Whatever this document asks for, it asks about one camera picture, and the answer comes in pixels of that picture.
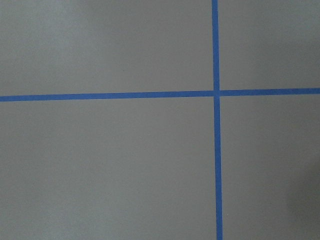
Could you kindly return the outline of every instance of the vertical blue line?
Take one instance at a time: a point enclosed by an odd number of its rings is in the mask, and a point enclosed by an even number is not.
[[[212,50],[216,239],[223,240],[218,0],[212,0]]]
[[[220,97],[214,97],[214,166],[216,239],[223,240]]]
[[[220,90],[218,0],[212,0],[213,89]]]

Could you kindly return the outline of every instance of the gray floor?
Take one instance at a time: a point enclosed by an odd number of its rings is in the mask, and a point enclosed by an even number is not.
[[[221,89],[320,87],[320,1],[218,2]]]
[[[225,240],[320,238],[320,95],[221,99]]]
[[[2,102],[1,239],[214,239],[212,105]]]
[[[0,96],[212,90],[211,7],[0,0]],[[221,89],[320,87],[319,12],[220,0]],[[220,101],[223,239],[320,239],[320,95]],[[213,103],[0,102],[0,239],[215,240]]]

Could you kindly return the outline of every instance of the blue tape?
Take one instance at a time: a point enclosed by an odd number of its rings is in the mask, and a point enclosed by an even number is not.
[[[320,94],[320,88],[221,90],[219,94],[220,96],[309,95]]]
[[[218,0],[212,0],[213,87],[220,90]]]
[[[223,239],[222,172],[221,172],[221,126],[220,97],[214,97],[214,168],[215,168],[215,214],[216,239]]]
[[[214,171],[215,171],[215,219],[216,239],[223,240],[221,126],[220,126],[220,67],[219,67],[219,18],[218,0],[212,0],[212,50],[214,96]]]
[[[0,102],[212,97],[213,91],[155,91],[0,96]]]

